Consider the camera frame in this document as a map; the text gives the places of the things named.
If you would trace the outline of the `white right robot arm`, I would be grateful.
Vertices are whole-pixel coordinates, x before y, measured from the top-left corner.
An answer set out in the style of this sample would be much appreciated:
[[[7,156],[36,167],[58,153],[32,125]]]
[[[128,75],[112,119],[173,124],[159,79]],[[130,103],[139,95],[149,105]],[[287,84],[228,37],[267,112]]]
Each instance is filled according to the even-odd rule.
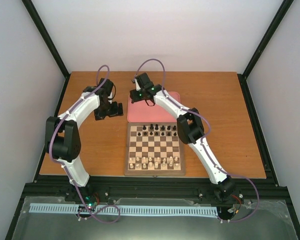
[[[189,108],[174,99],[160,84],[155,85],[147,75],[135,75],[132,82],[135,89],[130,91],[132,103],[151,101],[162,107],[176,119],[177,135],[182,143],[188,145],[197,155],[208,173],[213,187],[213,194],[217,201],[225,202],[233,194],[235,183],[209,147],[202,123],[201,115],[196,108]]]

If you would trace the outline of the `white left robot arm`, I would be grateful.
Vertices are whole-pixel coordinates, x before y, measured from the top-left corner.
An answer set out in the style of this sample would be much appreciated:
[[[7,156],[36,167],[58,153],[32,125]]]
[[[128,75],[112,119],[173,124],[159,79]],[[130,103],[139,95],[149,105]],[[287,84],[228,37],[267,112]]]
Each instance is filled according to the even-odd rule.
[[[45,152],[66,172],[70,184],[77,186],[76,195],[82,201],[93,198],[94,188],[88,185],[90,175],[80,158],[79,128],[90,114],[96,121],[123,115],[123,104],[113,101],[116,86],[101,78],[97,86],[87,86],[79,99],[59,116],[50,116],[45,124]]]

